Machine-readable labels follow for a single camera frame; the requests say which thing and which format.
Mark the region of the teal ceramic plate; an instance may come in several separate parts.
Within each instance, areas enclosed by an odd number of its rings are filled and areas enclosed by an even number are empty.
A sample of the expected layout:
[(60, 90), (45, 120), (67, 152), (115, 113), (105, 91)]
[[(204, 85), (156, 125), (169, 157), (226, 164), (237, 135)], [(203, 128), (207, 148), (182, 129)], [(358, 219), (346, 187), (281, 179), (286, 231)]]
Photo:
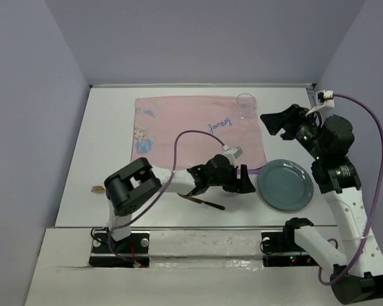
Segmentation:
[(273, 209), (296, 212), (310, 204), (314, 187), (308, 172), (286, 159), (276, 159), (263, 166), (257, 175), (257, 189)]

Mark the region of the clear drinking glass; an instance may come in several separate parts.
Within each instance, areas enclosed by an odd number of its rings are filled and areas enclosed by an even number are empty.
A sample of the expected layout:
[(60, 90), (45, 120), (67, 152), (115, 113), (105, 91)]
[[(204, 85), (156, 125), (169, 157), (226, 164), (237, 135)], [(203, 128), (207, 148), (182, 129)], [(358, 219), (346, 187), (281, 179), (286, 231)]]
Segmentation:
[(237, 115), (240, 119), (250, 117), (256, 106), (256, 99), (248, 93), (241, 93), (236, 97)]

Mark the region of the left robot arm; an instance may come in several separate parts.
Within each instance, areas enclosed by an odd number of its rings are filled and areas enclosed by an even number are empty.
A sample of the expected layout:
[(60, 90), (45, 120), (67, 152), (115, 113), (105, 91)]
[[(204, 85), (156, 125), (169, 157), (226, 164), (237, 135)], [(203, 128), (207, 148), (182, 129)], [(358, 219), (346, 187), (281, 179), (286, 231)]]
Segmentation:
[(225, 192), (255, 192), (247, 165), (236, 166), (225, 154), (217, 154), (204, 164), (185, 170), (154, 167), (140, 157), (104, 181), (109, 202), (106, 243), (113, 254), (125, 250), (131, 224), (140, 219), (162, 197), (174, 193), (185, 197), (204, 194), (210, 187)]

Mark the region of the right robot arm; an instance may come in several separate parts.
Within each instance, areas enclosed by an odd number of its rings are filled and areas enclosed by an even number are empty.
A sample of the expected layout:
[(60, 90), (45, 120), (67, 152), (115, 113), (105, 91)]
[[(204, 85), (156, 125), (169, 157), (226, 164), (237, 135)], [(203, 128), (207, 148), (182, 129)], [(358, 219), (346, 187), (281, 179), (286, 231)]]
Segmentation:
[(359, 175), (347, 157), (354, 142), (352, 124), (337, 115), (317, 124), (312, 111), (297, 104), (260, 119), (270, 135), (283, 130), (283, 140), (297, 140), (314, 158), (312, 175), (333, 213), (345, 252), (306, 218), (288, 220), (279, 241), (286, 249), (304, 250), (330, 274), (326, 285), (341, 304), (383, 298), (383, 254), (364, 208)]

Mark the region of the pink cloth placemat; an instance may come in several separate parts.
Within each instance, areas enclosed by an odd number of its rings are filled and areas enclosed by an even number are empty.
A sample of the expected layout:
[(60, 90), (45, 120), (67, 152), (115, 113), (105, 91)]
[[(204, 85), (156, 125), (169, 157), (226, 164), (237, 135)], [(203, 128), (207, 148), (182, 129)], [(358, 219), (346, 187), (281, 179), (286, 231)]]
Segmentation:
[(153, 166), (185, 170), (223, 153), (223, 145), (242, 148), (237, 164), (250, 173), (266, 164), (257, 114), (240, 119), (236, 97), (136, 99), (131, 160), (145, 157)]

